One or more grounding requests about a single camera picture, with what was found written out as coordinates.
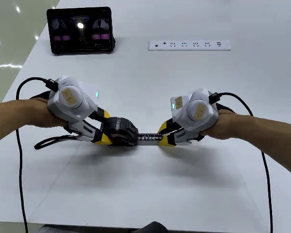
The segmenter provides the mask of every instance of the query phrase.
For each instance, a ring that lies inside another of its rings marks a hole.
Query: wrist
[[[254,117],[249,115],[235,115],[232,122],[232,137],[244,139],[254,124]]]
[[[33,125],[35,122],[35,107],[32,100],[18,100],[22,112],[22,124]]]

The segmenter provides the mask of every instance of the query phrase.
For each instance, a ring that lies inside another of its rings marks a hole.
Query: black cable
[[[46,79],[39,78],[39,77],[32,77],[32,78],[26,79],[18,86],[18,89],[16,91],[16,99],[17,100],[19,100],[19,93],[20,93],[20,90],[23,87],[23,85],[25,85],[26,83],[28,83],[32,80],[39,80],[39,81],[43,81],[44,83],[47,83]],[[23,149],[21,147],[18,129],[16,130],[16,139],[17,139],[17,144],[18,144],[18,149],[19,149],[19,177],[18,177],[18,181],[19,181],[19,194],[20,194],[21,211],[22,211],[23,219],[24,219],[25,232],[28,233],[28,224],[27,224],[26,213],[25,213],[23,186],[22,186]]]
[[[248,105],[237,95],[233,94],[233,93],[229,93],[229,92],[222,92],[219,93],[217,95],[218,98],[220,98],[221,96],[232,96],[235,97],[236,99],[238,99],[243,106],[247,109],[247,111],[249,112],[249,114],[251,116],[253,116],[252,111],[250,110],[250,108],[248,107]],[[262,159],[263,159],[263,163],[264,163],[264,167],[265,167],[265,172],[266,172],[266,180],[267,180],[267,194],[268,194],[268,206],[269,206],[269,212],[270,212],[270,232],[273,233],[273,209],[272,209],[272,196],[271,196],[271,182],[270,182],[270,175],[268,172],[268,167],[267,167],[267,163],[266,163],[266,158],[265,158],[265,154],[263,151],[261,151],[262,154]]]

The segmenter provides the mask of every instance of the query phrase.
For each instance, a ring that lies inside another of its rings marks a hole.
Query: black strap
[[[33,98],[43,98],[43,99],[48,100],[49,99],[49,95],[50,95],[50,91],[46,91],[46,92],[40,93],[39,95],[32,96],[31,99],[33,99]]]
[[[66,141],[66,140],[77,140],[77,138],[75,136],[71,136],[71,135],[63,135],[63,136],[59,136],[59,137],[50,137],[50,138],[44,139],[43,141],[35,144],[34,148],[36,150],[39,150],[39,149],[42,149],[44,147],[53,145],[53,144],[58,143],[58,142]]]

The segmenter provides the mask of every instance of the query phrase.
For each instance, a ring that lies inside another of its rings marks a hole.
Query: white plastic casing
[[[187,131],[211,127],[218,118],[216,109],[209,104],[209,91],[205,88],[191,95],[172,97],[170,101],[173,120]]]

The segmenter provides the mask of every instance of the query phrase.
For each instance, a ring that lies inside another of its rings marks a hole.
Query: hand
[[[240,115],[228,110],[219,110],[218,113],[218,121],[209,129],[200,132],[200,134],[222,140],[235,137],[236,122]]]
[[[48,110],[47,100],[43,98],[34,98],[27,100],[30,106],[29,124],[42,128],[50,128],[56,126],[66,126],[67,122],[56,117]]]

